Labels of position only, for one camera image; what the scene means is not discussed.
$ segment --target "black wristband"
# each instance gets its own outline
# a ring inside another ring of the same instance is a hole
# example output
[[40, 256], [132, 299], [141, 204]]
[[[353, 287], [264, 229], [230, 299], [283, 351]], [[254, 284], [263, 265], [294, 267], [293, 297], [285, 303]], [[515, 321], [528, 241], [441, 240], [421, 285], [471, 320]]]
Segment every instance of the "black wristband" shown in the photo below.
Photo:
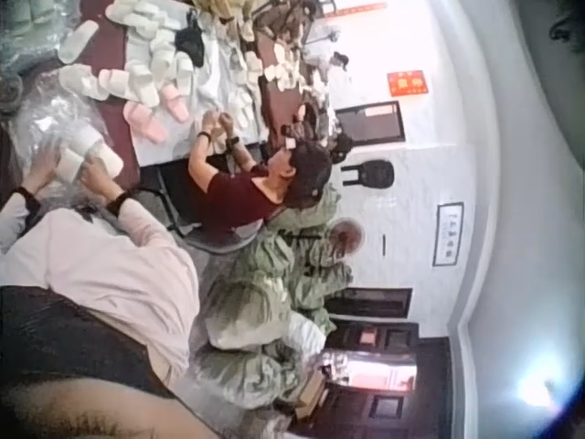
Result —
[[197, 135], [197, 137], [201, 137], [204, 136], [208, 139], [208, 141], [211, 143], [211, 134], [208, 133], [207, 131], [200, 131], [199, 134]]
[[128, 198], [130, 198], [131, 194], [130, 192], [126, 191], [123, 192], [122, 194], [120, 194], [118, 196], [117, 199], [115, 199], [114, 201], [112, 201], [110, 204], [108, 204], [106, 206], [106, 209], [116, 218], [118, 218], [120, 216], [120, 209], [122, 208], [122, 204], [124, 203], [125, 200], [127, 200]]
[[40, 210], [40, 203], [35, 198], [33, 194], [28, 192], [22, 186], [17, 187], [12, 192], [13, 194], [20, 194], [25, 199], [25, 205], [27, 206], [28, 214], [31, 216], [37, 215], [38, 211]]

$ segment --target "wristwatch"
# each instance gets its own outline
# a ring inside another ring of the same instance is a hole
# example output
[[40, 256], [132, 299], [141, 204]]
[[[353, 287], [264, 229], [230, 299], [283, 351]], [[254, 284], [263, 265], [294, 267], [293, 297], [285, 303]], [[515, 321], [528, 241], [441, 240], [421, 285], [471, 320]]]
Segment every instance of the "wristwatch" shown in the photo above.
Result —
[[226, 149], [228, 151], [232, 151], [232, 149], [234, 148], [235, 145], [237, 145], [239, 143], [239, 137], [234, 136], [228, 140], [226, 140]]

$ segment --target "bright light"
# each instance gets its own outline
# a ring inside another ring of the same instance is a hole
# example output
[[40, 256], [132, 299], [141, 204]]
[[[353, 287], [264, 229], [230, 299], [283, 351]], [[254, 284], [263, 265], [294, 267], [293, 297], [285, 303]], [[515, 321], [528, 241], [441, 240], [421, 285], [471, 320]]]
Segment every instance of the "bright light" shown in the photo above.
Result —
[[520, 383], [520, 398], [526, 404], [535, 407], [553, 408], [554, 401], [550, 393], [550, 386], [541, 377], [532, 376]]

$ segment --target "hand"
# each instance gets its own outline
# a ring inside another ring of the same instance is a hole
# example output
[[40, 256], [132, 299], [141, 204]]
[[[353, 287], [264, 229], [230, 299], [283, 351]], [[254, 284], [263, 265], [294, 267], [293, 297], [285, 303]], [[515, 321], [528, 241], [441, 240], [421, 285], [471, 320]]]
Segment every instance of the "hand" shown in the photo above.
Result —
[[215, 110], [208, 110], [203, 114], [203, 120], [201, 121], [201, 131], [210, 133], [215, 129], [218, 123], [219, 114]]
[[22, 182], [22, 187], [33, 195], [37, 194], [55, 177], [59, 158], [59, 150], [55, 147], [44, 146], [37, 150], [33, 154], [30, 170]]
[[81, 165], [80, 180], [94, 194], [103, 196], [107, 202], [117, 199], [123, 189], [108, 175], [105, 164], [98, 157], [89, 157]]
[[234, 136], [234, 121], [229, 114], [227, 114], [226, 112], [220, 114], [219, 124], [221, 124], [221, 127], [225, 130], [228, 138]]

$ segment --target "red sign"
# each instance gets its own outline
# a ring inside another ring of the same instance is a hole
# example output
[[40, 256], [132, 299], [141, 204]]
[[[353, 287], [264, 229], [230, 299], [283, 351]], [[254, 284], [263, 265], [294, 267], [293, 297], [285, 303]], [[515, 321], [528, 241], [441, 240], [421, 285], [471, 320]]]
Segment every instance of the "red sign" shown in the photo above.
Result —
[[422, 70], [398, 71], [388, 74], [390, 95], [394, 98], [412, 94], [427, 94], [427, 81]]

